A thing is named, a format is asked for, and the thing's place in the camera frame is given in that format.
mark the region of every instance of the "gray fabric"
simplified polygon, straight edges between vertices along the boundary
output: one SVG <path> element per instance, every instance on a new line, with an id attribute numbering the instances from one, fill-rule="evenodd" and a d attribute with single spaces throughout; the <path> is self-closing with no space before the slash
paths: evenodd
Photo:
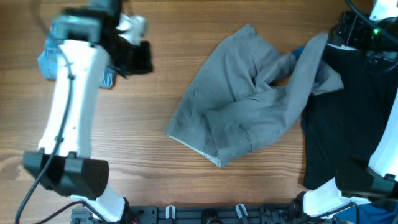
<path id="1" fill-rule="evenodd" d="M 314 37 L 297 61 L 244 26 L 222 41 L 199 70 L 166 135 L 218 167 L 275 143 L 299 119 L 311 92 L 343 88 L 340 76 L 321 63 L 327 40 L 328 34 Z M 287 86 L 270 86 L 290 73 Z"/>

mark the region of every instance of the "wooden tabletop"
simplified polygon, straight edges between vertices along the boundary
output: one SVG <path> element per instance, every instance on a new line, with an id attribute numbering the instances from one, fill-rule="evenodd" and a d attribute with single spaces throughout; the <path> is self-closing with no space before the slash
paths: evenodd
<path id="1" fill-rule="evenodd" d="M 44 1 L 41 13 L 48 25 L 63 7 L 86 3 L 67 2 Z M 92 156 L 109 162 L 111 186 L 131 205 L 158 206 L 288 202 L 305 190 L 299 123 L 278 143 L 224 169 L 164 130 L 192 78 L 224 38 L 251 23 L 284 54 L 328 32 L 347 9 L 344 1 L 140 0 L 131 6 L 149 21 L 145 39 L 152 44 L 155 72 L 118 77 L 112 90 L 99 91 Z M 359 8 L 371 8 L 371 1 L 361 1 Z M 37 66 L 44 40 L 28 0 L 0 2 L 0 223 L 13 222 L 33 183 L 20 159 L 24 151 L 37 150 L 49 117 L 55 82 L 44 80 Z M 22 223 L 40 220 L 69 201 L 39 186 Z M 69 221 L 67 210 L 51 223 Z"/>

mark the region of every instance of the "black fabric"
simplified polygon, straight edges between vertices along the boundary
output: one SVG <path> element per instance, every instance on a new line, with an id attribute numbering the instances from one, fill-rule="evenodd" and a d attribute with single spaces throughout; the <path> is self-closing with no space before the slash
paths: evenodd
<path id="1" fill-rule="evenodd" d="M 327 47 L 323 55 L 344 90 L 310 97 L 305 115 L 307 168 L 304 186 L 316 189 L 346 159 L 368 162 L 386 127 L 398 88 L 398 67 L 369 61 L 362 51 Z"/>

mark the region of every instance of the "folded clothing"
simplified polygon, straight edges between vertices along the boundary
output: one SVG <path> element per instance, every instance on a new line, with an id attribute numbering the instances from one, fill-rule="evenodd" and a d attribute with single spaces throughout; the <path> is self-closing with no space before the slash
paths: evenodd
<path id="1" fill-rule="evenodd" d="M 52 35 L 55 35 L 56 31 L 57 31 L 56 24 L 53 24 L 51 26 L 50 32 Z M 60 53 L 58 45 L 59 45 L 58 40 L 47 37 L 44 44 L 44 50 L 37 59 L 42 75 L 47 80 L 57 79 L 57 67 L 58 67 L 57 57 Z M 114 85 L 114 79 L 116 75 L 117 73 L 113 69 L 106 67 L 104 73 L 100 78 L 101 79 L 100 87 L 112 88 Z"/>
<path id="2" fill-rule="evenodd" d="M 311 96 L 305 117 L 307 168 L 304 186 L 316 189 L 347 159 L 367 164 L 376 150 L 398 89 L 394 63 L 372 61 L 363 51 L 327 47 L 323 56 L 342 78 L 344 90 Z"/>
<path id="3" fill-rule="evenodd" d="M 166 135 L 218 167 L 275 143 L 299 119 L 311 93 L 343 88 L 339 74 L 321 61 L 327 40 L 327 34 L 314 37 L 297 61 L 245 25 L 199 70 Z M 290 73 L 287 86 L 270 86 Z"/>

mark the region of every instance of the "black garment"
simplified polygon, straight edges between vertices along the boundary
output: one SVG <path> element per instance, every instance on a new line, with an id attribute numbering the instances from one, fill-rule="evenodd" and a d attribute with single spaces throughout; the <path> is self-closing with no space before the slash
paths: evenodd
<path id="1" fill-rule="evenodd" d="M 344 90 L 310 97 L 305 119 L 304 186 L 316 189 L 346 159 L 368 162 L 383 135 L 398 88 L 398 67 L 369 61 L 362 51 L 327 47 L 323 55 Z"/>

